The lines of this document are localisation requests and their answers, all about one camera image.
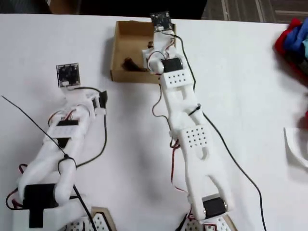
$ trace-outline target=cable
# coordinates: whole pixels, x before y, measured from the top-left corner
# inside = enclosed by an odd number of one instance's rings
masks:
[[[28,167],[28,165],[26,165],[26,164],[20,164],[20,165],[18,166],[18,169],[19,169],[19,171],[21,172],[21,174],[24,173],[24,170],[23,170],[22,167]]]
[[[75,193],[76,193],[77,198],[79,199],[80,203],[82,204],[82,207],[84,207],[84,209],[85,209],[85,211],[86,211],[86,213],[87,213],[87,215],[88,215],[88,218],[89,218],[89,220],[90,220],[90,222],[91,222],[91,225],[92,225],[94,231],[97,231],[97,229],[96,229],[96,227],[95,227],[95,224],[94,224],[94,221],[93,221],[93,218],[92,218],[92,216],[91,216],[91,213],[89,212],[87,206],[86,206],[85,203],[83,202],[83,200],[82,200],[82,198],[81,198],[81,195],[80,195],[80,193],[79,193],[79,191],[78,191],[76,185],[73,185],[73,189],[74,189],[74,191],[75,191]]]
[[[16,210],[16,208],[12,208],[12,207],[9,206],[9,198],[10,198],[13,194],[15,194],[17,191],[18,191],[18,188],[14,189],[13,191],[11,191],[11,192],[9,193],[9,195],[8,195],[8,196],[6,197],[6,199],[5,199],[5,205],[6,205],[10,210]]]
[[[101,93],[100,90],[98,90],[97,88],[93,88],[93,87],[77,87],[77,88],[73,88],[73,89],[69,89],[67,88],[68,90],[82,90],[82,89],[90,89],[90,90],[95,90],[97,91],[98,93]]]
[[[169,120],[167,118],[167,116],[165,115],[156,115],[155,112],[154,112],[154,109],[155,107],[159,104],[159,102],[161,101],[162,99],[162,86],[160,84],[159,85],[159,89],[160,89],[160,95],[159,95],[159,99],[157,101],[157,103],[154,104],[154,106],[152,107],[152,114],[155,116],[155,117],[163,117],[166,119],[167,123],[168,123],[168,126],[169,126],[169,130],[171,130],[171,126],[170,126],[170,123],[169,123]]]
[[[258,186],[256,185],[256,183],[254,183],[254,181],[247,175],[247,173],[242,169],[242,167],[238,164],[238,162],[235,160],[235,158],[233,157],[233,155],[231,154],[225,139],[222,137],[220,131],[217,129],[217,127],[213,124],[213,122],[206,116],[206,114],[203,112],[203,116],[206,118],[206,120],[210,123],[210,125],[213,127],[213,129],[217,132],[217,134],[219,135],[223,145],[225,146],[227,152],[229,153],[231,159],[233,160],[233,162],[236,164],[236,166],[240,169],[240,171],[247,177],[247,179],[253,184],[253,186],[256,188],[256,190],[259,193],[259,197],[260,197],[260,211],[261,211],[261,218],[262,218],[262,224],[263,224],[263,229],[264,231],[266,231],[266,226],[265,226],[265,221],[264,221],[264,215],[263,215],[263,205],[262,205],[262,194],[260,189],[258,188]]]
[[[185,190],[177,187],[174,183],[173,183],[173,175],[174,175],[174,166],[175,166],[175,163],[174,163],[174,156],[175,156],[175,151],[177,149],[180,148],[180,145],[177,145],[176,147],[173,148],[173,151],[172,151],[172,165],[171,165],[171,184],[173,185],[173,187],[175,187],[177,190],[181,191],[181,192],[185,192],[187,193]]]
[[[71,158],[71,157],[69,157],[64,151],[63,151],[63,149],[26,113],[26,112],[24,112],[20,107],[18,107],[16,104],[14,104],[13,102],[11,102],[11,101],[9,101],[7,98],[5,98],[3,95],[2,95],[2,98],[4,98],[6,101],[8,101],[10,104],[12,104],[13,106],[15,106],[16,108],[18,108],[25,116],[27,116],[45,135],[47,135],[57,146],[58,146],[58,148],[63,152],[63,154],[64,154],[64,159],[73,159],[73,158]],[[96,229],[96,227],[95,227],[95,224],[94,224],[94,221],[93,221],[93,218],[92,218],[92,216],[91,216],[91,214],[90,214],[90,212],[89,212],[89,210],[88,210],[88,208],[87,208],[87,206],[85,205],[85,203],[83,202],[83,200],[82,200],[82,198],[81,198],[81,196],[80,196],[80,194],[79,194],[79,191],[77,190],[77,188],[76,188],[76,186],[74,185],[73,186],[73,189],[74,189],[74,191],[75,191],[75,193],[76,193],[76,195],[77,195],[77,197],[78,197],[78,199],[79,199],[79,201],[80,201],[80,203],[81,203],[81,205],[83,206],[83,208],[84,208],[84,210],[86,211],[86,213],[87,213],[87,215],[88,215],[88,218],[89,218],[89,220],[90,220],[90,222],[91,222],[91,224],[92,224],[92,227],[93,227],[93,229],[94,229],[94,231],[97,231],[97,229]],[[14,194],[15,192],[17,192],[18,191],[18,189],[16,188],[12,193],[10,193],[8,196],[7,196],[7,198],[6,198],[6,200],[5,200],[5,203],[6,203],[6,206],[9,208],[9,209],[11,209],[11,210],[15,210],[15,209],[12,209],[11,207],[9,207],[9,205],[8,205],[8,199],[9,199],[9,197],[12,195],[12,194]]]
[[[100,151],[100,153],[98,153],[95,157],[91,158],[90,160],[87,160],[79,165],[76,165],[77,168],[96,160],[98,157],[100,157],[103,154],[106,148],[106,144],[107,144],[107,109],[106,109],[106,114],[104,115],[104,129],[105,129],[105,142],[104,142],[103,148]]]
[[[16,108],[18,108],[25,116],[27,116],[31,121],[32,121],[32,123],[34,123],[35,124],[35,126],[37,126],[38,127],[38,129],[40,129],[46,136],[48,136],[57,146],[58,146],[58,148],[63,152],[63,154],[64,155],[66,155],[65,154],[65,152],[63,151],[63,149],[57,144],[57,142],[56,141],[54,141],[54,139],[53,138],[51,138],[51,136],[50,135],[48,135],[47,134],[47,132],[45,132],[30,116],[28,116],[28,114],[26,113],[26,112],[24,112],[19,106],[17,106],[16,104],[14,104],[13,102],[11,102],[11,101],[9,101],[7,98],[5,98],[3,95],[1,96],[2,98],[4,98],[7,102],[9,102],[10,104],[12,104],[13,106],[15,106]]]
[[[180,36],[178,36],[178,35],[167,34],[167,33],[164,33],[164,32],[162,32],[162,34],[164,34],[164,35],[170,35],[170,36],[175,37],[175,38],[177,38],[177,39],[179,39],[179,40],[181,41],[181,44],[182,44],[182,51],[183,51],[183,54],[184,54],[184,56],[185,56],[187,65],[188,65],[188,67],[189,67],[189,70],[190,70],[190,72],[191,72],[191,74],[192,74],[192,78],[193,78],[193,91],[194,91],[194,89],[195,89],[195,87],[196,87],[196,79],[195,79],[195,77],[194,77],[194,75],[193,75],[193,72],[192,72],[193,70],[192,70],[192,68],[191,68],[191,66],[190,66],[190,64],[189,64],[188,58],[187,58],[186,53],[185,53],[185,50],[184,50],[184,42],[183,42],[183,39],[182,39]]]
[[[147,61],[146,61],[147,67],[148,67],[148,69],[149,69],[150,71],[152,71],[152,70],[150,69],[150,66],[149,66],[150,58],[151,58],[151,56],[152,56],[153,54],[155,54],[155,53],[160,53],[160,54],[164,57],[164,59],[166,59],[166,57],[164,56],[164,54],[161,53],[160,51],[154,51],[154,52],[152,52],[152,53],[150,54],[149,58],[148,58]]]

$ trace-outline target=table surface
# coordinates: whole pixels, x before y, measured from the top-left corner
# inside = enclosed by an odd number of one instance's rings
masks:
[[[112,82],[109,66],[116,21],[143,18],[73,15],[0,15],[0,93],[44,129],[64,102],[56,65],[79,63],[83,86],[108,90],[108,143],[104,155],[78,169],[77,187],[107,207],[120,231],[174,230],[189,209],[185,193],[170,183],[166,122],[151,114],[159,97],[153,84]],[[282,24],[173,20],[196,76],[196,95],[234,156],[262,191],[268,230],[308,225],[308,173],[287,154],[283,127],[297,127],[307,109],[307,89],[272,49]],[[10,230],[5,197],[20,176],[17,167],[38,153],[43,134],[0,100],[0,224]],[[163,102],[157,113],[166,113]],[[231,161],[212,130],[234,192],[231,213],[239,231],[260,231],[257,191]],[[103,144],[103,120],[90,128],[81,160]],[[176,155],[175,183],[185,187]]]

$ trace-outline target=blue cloth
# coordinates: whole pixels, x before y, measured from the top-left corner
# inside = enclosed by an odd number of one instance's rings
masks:
[[[285,51],[294,51],[302,58],[305,57],[305,46],[303,41],[308,35],[308,18],[305,19],[301,26],[295,27],[289,34],[287,34],[283,48]]]
[[[303,41],[304,47],[305,47],[305,57],[308,59],[308,35],[306,39]]]

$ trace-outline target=white 3d-printed robotic arm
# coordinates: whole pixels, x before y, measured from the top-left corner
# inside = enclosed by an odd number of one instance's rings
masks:
[[[71,66],[77,69],[77,64],[64,65],[64,68]],[[97,114],[105,114],[106,111],[100,105],[102,92],[98,94],[91,91],[91,94],[87,94],[83,88],[74,89],[70,87],[73,86],[71,83],[68,85],[62,88],[66,98],[65,106],[49,118],[47,134],[50,137],[45,135],[37,157],[18,181],[23,209],[13,211],[13,231],[57,231],[86,215],[79,199],[72,195],[76,162],[91,122]],[[52,179],[52,184],[46,184],[45,180],[58,171],[61,173],[58,179]],[[83,201],[89,210],[86,197],[83,197]]]
[[[151,15],[154,45],[142,51],[144,65],[160,75],[170,135],[179,141],[184,156],[188,200],[195,218],[203,222],[232,210],[233,198],[221,157],[214,149],[207,121],[195,96],[187,60],[176,51],[171,22],[166,23],[168,19],[163,14]]]

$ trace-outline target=cardboard box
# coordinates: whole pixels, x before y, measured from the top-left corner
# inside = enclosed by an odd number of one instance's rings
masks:
[[[158,76],[150,74],[149,71],[127,71],[122,67],[124,60],[128,57],[139,67],[143,67],[141,51],[148,49],[149,41],[153,41],[153,34],[152,23],[137,21],[118,21],[116,23],[110,67],[113,81],[158,83]]]

